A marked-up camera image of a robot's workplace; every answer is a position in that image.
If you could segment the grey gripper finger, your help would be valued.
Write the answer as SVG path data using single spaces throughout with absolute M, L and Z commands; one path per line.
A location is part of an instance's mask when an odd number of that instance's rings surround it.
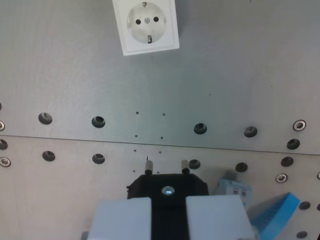
M 150 240 L 152 200 L 139 197 L 101 201 L 95 212 L 89 240 Z
M 191 240 L 254 240 L 255 231 L 238 195 L 188 196 Z

